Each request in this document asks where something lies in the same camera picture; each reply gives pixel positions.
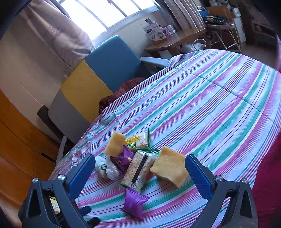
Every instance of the screw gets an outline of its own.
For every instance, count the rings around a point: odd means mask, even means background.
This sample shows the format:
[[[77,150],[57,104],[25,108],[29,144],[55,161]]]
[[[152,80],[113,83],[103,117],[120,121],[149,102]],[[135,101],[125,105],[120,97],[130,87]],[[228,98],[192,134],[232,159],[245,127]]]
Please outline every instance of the screw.
[[[37,177],[32,179],[33,183],[37,183],[38,181],[39,181],[39,179]]]
[[[223,177],[222,177],[221,175],[216,175],[216,176],[215,176],[215,179],[216,179],[217,181],[222,181],[222,180],[223,180]]]
[[[60,181],[64,180],[64,179],[65,179],[65,175],[59,175],[59,176],[58,176],[58,179],[59,179]]]
[[[248,181],[246,178],[242,178],[242,182],[243,182],[244,184],[249,183],[249,181]]]

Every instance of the window frame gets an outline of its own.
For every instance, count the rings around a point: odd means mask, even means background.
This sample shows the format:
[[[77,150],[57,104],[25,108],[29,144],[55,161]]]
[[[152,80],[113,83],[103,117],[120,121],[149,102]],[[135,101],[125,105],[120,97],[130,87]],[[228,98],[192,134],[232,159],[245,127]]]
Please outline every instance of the window frame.
[[[59,0],[58,3],[59,4],[62,4],[64,1],[66,0]],[[95,19],[97,19],[106,29],[105,32],[103,33],[106,33],[108,32],[109,30],[112,30],[114,28],[118,28],[120,27],[119,29],[121,29],[122,27],[124,27],[125,25],[128,25],[132,22],[134,22],[134,18],[136,18],[137,15],[146,15],[147,13],[152,13],[154,11],[157,11],[158,8],[156,6],[151,6],[151,7],[148,7],[146,9],[141,9],[135,2],[134,0],[130,0],[138,9],[139,11],[138,12],[135,12],[131,15],[126,15],[123,10],[120,9],[120,7],[115,4],[112,0],[108,0],[109,4],[113,4],[115,8],[117,8],[124,16],[125,18],[116,22],[115,24],[113,24],[112,26],[108,27],[94,12],[92,12],[87,6],[85,6],[80,0],[75,0],[79,5],[81,5],[84,9],[86,9]]]

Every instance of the striped bedsheet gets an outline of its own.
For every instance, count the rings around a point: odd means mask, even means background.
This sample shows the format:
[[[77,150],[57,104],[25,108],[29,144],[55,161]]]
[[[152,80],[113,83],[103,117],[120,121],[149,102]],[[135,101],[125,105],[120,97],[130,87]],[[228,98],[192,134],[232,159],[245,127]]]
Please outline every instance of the striped bedsheet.
[[[152,148],[193,153],[215,175],[230,181],[245,177],[253,186],[258,165],[280,130],[280,101],[280,73],[259,61],[222,50],[175,56],[167,68],[107,107],[51,179],[87,153],[106,157],[103,150],[113,130],[131,136],[149,128]],[[191,179],[177,189],[150,173],[142,188],[150,200],[144,204],[144,220],[137,221],[120,210],[125,198],[121,180],[91,174],[76,199],[80,208],[92,208],[86,220],[99,217],[98,227],[190,227],[207,202]]]

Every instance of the snack package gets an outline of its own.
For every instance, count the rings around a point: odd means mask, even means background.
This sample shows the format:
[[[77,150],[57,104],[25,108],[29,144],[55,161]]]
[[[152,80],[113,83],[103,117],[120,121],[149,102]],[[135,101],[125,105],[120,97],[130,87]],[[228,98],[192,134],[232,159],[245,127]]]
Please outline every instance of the snack package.
[[[109,156],[106,158],[107,166],[106,166],[106,176],[110,180],[116,180],[120,176],[120,172],[117,167],[112,163]]]
[[[137,193],[136,191],[127,188],[125,203],[121,210],[129,215],[132,215],[142,220],[143,203],[148,201],[149,198],[150,197],[147,195],[141,195],[140,193]]]
[[[125,174],[131,161],[133,160],[133,157],[133,152],[130,151],[130,149],[126,145],[123,145],[123,152],[116,158],[110,157],[110,160],[119,169],[121,174]]]
[[[145,148],[137,148],[136,151],[145,151],[145,152],[149,152],[149,153],[154,153],[154,154],[160,154],[160,150],[156,150],[156,149],[145,149]]]
[[[149,148],[150,131],[142,131],[139,134],[126,138],[125,144],[129,149],[132,148]]]
[[[137,151],[121,184],[137,192],[141,192],[141,188],[146,181],[149,169],[153,165],[155,159],[156,155],[153,153]]]
[[[97,172],[97,174],[100,177],[107,179],[107,176],[106,176],[107,161],[101,156],[96,156],[95,159],[96,159],[96,165],[95,165],[94,170]]]

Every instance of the red blanket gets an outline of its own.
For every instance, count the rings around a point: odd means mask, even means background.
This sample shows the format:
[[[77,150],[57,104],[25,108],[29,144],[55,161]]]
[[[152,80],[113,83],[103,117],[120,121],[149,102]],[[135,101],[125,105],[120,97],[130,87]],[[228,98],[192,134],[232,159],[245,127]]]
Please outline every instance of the red blanket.
[[[281,208],[281,132],[262,159],[252,189],[259,228],[267,228]]]
[[[129,81],[126,81],[113,95],[101,99],[99,102],[99,114],[101,114],[101,112],[113,101],[121,97],[123,94],[125,94],[144,80],[145,78],[143,77],[136,77]]]

